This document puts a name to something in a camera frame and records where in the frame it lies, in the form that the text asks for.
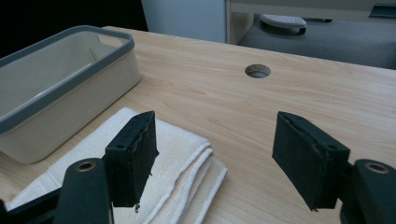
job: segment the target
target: table hole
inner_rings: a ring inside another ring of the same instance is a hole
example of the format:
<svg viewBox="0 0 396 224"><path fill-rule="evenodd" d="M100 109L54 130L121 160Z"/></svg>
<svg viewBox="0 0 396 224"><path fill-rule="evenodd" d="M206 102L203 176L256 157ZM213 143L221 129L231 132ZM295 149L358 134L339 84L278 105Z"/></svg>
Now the table hole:
<svg viewBox="0 0 396 224"><path fill-rule="evenodd" d="M250 77L263 78L268 77L271 74L271 69L264 64L255 63L249 65L245 69L245 73Z"/></svg>

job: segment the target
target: white towel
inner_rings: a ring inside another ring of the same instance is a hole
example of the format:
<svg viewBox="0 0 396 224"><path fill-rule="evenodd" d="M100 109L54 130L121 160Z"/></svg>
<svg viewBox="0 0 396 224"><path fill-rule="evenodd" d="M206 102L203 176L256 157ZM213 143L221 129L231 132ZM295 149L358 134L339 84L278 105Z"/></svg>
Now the white towel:
<svg viewBox="0 0 396 224"><path fill-rule="evenodd" d="M52 164L46 173L38 177L11 201L8 208L15 208L59 188L62 185L65 170L75 161L103 157L108 143L136 114L130 108L123 108L117 112L95 132ZM139 212L135 213L133 208L115 208L115 221L116 223L178 223L186 218L190 221L201 222L227 169L211 156L213 150L210 148L210 143L203 137L159 119L156 119L156 131L160 156L157 157L152 167L152 176L148 178L140 200ZM214 169L211 168L213 163L218 165ZM205 194L198 194L200 191L204 191ZM199 208L193 212L195 216L192 216L189 215L187 208L191 207L191 202L195 201L204 202L204 204L198 205Z"/></svg>

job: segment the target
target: wooden tabletop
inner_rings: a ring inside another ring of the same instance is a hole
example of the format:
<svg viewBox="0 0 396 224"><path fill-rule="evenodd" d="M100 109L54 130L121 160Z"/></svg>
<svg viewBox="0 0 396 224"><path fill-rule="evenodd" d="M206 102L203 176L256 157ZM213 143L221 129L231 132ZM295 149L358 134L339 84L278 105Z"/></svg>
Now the wooden tabletop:
<svg viewBox="0 0 396 224"><path fill-rule="evenodd" d="M22 165L0 154L0 198L10 201L125 106L154 110L212 143L229 172L205 223L339 223L340 203L311 212L272 159L278 111L309 119L349 147L351 163L364 158L396 167L396 71L127 32L140 83L43 161ZM247 76L254 63L271 75Z"/></svg>

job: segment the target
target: plastic storage bin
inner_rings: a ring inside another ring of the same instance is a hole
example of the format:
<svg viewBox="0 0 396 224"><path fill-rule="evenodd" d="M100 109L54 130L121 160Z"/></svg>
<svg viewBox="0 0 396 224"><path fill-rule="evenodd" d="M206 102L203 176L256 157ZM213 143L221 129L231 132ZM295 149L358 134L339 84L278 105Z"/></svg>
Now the plastic storage bin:
<svg viewBox="0 0 396 224"><path fill-rule="evenodd" d="M33 163L140 80L131 35L78 26L0 60L0 150Z"/></svg>

